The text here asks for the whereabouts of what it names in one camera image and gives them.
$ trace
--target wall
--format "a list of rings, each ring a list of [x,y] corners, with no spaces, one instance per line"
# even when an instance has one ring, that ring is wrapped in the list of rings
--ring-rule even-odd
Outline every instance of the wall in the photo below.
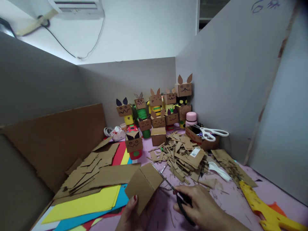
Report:
[[[47,0],[31,0],[37,15],[51,6]],[[74,64],[105,63],[122,60],[176,56],[197,33],[197,0],[102,0],[105,22],[99,43],[83,61],[70,56],[44,28],[21,39]],[[14,30],[33,19],[13,9],[7,0],[0,2],[0,17]],[[84,57],[94,46],[103,19],[69,20],[53,18],[50,30],[76,57]]]
[[[176,56],[176,76],[193,73],[198,119],[230,133],[222,147],[244,161],[275,73],[294,1],[252,12],[256,1],[231,0]]]
[[[102,103],[108,127],[119,126],[124,119],[118,116],[116,99],[134,104],[134,93],[143,92],[149,100],[150,89],[174,87],[175,58],[144,59],[80,65],[80,73],[87,86],[92,103]]]
[[[308,206],[308,12],[303,6],[300,9],[249,165]]]
[[[74,64],[3,33],[0,50],[1,125],[89,104]],[[3,135],[0,147],[1,229],[29,230],[52,193]]]

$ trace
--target hand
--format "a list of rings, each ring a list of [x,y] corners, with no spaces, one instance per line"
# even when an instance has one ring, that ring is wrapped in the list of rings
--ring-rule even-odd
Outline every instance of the hand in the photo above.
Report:
[[[155,198],[156,194],[152,196],[146,208],[138,216],[135,211],[138,197],[134,195],[127,203],[115,231],[144,231],[154,211]]]
[[[183,208],[187,215],[201,229],[207,231],[249,231],[246,226],[234,217],[226,214],[216,204],[206,188],[200,185],[195,185],[193,187],[180,185],[175,187],[175,189],[192,199],[193,206],[191,207],[183,204]],[[178,204],[175,204],[173,209],[178,213],[181,213]]]

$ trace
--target air conditioner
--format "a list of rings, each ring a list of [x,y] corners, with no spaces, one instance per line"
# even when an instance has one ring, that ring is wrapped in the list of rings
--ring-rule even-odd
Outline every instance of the air conditioner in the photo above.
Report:
[[[104,17],[101,0],[48,0],[59,16],[66,19]]]

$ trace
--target cardboard wall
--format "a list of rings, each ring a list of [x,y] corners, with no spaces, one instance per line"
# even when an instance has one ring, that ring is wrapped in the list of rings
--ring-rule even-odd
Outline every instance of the cardboard wall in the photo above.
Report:
[[[89,104],[75,65],[0,33],[0,124]],[[52,197],[33,167],[0,137],[3,230],[29,230]]]
[[[176,56],[176,78],[193,73],[193,110],[209,128],[230,133],[222,148],[243,163],[295,2],[257,13],[255,0],[231,0]]]
[[[307,13],[301,6],[248,164],[308,206]]]
[[[80,73],[91,97],[91,103],[103,103],[108,127],[124,123],[116,110],[116,99],[127,97],[134,104],[134,93],[143,92],[149,100],[150,89],[165,92],[174,87],[175,58],[144,59],[113,63],[80,65]]]

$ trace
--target white scissors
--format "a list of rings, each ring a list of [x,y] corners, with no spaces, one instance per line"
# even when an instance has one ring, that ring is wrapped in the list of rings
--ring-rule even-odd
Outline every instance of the white scissors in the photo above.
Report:
[[[215,136],[213,136],[212,134],[216,134],[216,135],[223,136],[223,137],[227,137],[229,135],[229,133],[224,130],[210,129],[210,128],[205,128],[205,127],[200,127],[198,125],[195,125],[195,126],[198,127],[200,131],[202,132],[202,139],[210,141],[210,142],[216,141]]]

